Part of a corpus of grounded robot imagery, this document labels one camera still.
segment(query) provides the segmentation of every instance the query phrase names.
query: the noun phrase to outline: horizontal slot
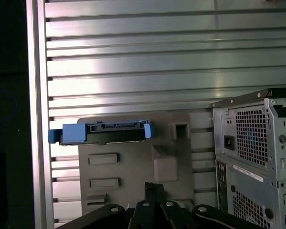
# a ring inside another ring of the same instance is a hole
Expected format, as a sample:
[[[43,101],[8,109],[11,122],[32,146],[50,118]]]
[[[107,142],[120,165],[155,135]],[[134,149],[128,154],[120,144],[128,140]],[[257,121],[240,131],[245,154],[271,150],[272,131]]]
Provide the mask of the horizontal slot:
[[[90,188],[93,189],[118,189],[119,178],[90,180]]]
[[[88,155],[89,165],[114,164],[119,161],[118,153]]]

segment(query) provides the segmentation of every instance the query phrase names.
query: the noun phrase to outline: ventilation grille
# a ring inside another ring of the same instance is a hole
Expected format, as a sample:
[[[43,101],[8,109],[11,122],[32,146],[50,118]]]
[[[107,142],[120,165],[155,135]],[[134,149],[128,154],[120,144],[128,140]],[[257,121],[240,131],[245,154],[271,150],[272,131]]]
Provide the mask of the ventilation grille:
[[[237,112],[237,150],[244,159],[265,166],[268,162],[266,117],[262,110]]]
[[[263,218],[263,208],[244,195],[236,192],[233,196],[234,215],[246,221],[270,229],[270,223]]]

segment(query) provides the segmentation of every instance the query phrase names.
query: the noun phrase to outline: screw hole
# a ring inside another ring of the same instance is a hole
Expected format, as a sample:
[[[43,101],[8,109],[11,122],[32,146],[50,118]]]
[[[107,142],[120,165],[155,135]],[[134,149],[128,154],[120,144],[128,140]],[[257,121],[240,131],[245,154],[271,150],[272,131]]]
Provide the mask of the screw hole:
[[[280,143],[284,144],[286,142],[286,136],[285,135],[280,135],[278,137],[278,140]]]

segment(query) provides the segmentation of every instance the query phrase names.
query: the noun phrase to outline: metal screw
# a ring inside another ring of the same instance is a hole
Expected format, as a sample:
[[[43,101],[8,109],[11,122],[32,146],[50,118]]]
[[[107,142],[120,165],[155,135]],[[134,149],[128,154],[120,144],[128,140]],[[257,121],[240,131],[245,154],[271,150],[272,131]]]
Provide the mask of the metal screw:
[[[198,208],[198,211],[200,211],[200,212],[206,212],[207,209],[206,209],[205,207],[199,207],[199,208]]]
[[[174,203],[173,203],[173,202],[167,202],[166,205],[167,205],[168,207],[171,207],[171,206],[174,205]]]
[[[113,211],[113,212],[117,212],[119,209],[118,208],[112,208],[110,209],[110,211]]]

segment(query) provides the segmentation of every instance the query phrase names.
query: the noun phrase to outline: sticker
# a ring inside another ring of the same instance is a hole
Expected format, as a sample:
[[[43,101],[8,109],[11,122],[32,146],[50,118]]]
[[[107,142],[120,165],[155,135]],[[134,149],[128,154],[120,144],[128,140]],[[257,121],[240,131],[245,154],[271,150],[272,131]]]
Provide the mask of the sticker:
[[[243,173],[243,174],[246,174],[246,175],[248,175],[248,176],[254,178],[255,180],[258,180],[258,181],[260,181],[260,182],[263,182],[263,181],[264,181],[264,179],[263,179],[262,177],[260,177],[260,176],[258,176],[258,175],[256,175],[256,174],[254,174],[254,173],[251,173],[251,172],[249,172],[248,170],[245,170],[245,169],[243,169],[243,168],[241,168],[241,167],[238,167],[238,166],[236,166],[236,165],[233,165],[233,168],[236,169],[237,171]]]

